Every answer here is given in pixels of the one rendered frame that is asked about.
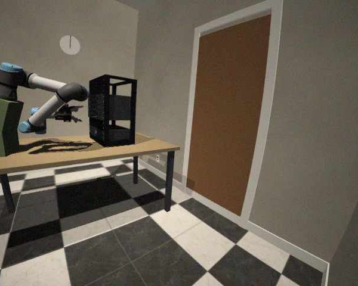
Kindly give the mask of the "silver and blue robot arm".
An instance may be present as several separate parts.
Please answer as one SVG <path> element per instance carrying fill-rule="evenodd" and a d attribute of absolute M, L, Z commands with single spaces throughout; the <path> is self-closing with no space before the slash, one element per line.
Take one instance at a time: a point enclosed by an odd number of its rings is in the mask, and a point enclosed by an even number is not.
<path fill-rule="evenodd" d="M 71 100 L 85 101 L 89 92 L 84 86 L 71 82 L 62 83 L 55 80 L 39 77 L 35 73 L 24 71 L 22 67 L 1 63 L 0 66 L 0 99 L 7 101 L 17 101 L 17 87 L 23 86 L 30 89 L 43 89 L 55 92 L 55 95 L 41 108 L 32 108 L 31 117 L 19 124 L 18 129 L 22 133 L 35 132 L 36 134 L 46 134 L 46 119 L 54 119 L 55 111 L 62 112 L 69 105 Z"/>

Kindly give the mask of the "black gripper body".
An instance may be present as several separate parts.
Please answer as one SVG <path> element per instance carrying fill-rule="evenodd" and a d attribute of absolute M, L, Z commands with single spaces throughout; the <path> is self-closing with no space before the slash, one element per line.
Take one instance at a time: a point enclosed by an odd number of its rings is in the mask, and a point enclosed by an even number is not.
<path fill-rule="evenodd" d="M 55 111 L 55 120 L 64 120 L 64 122 L 65 121 L 71 122 L 71 115 L 72 115 L 71 110 L 64 109 L 63 111 L 62 112 Z"/>

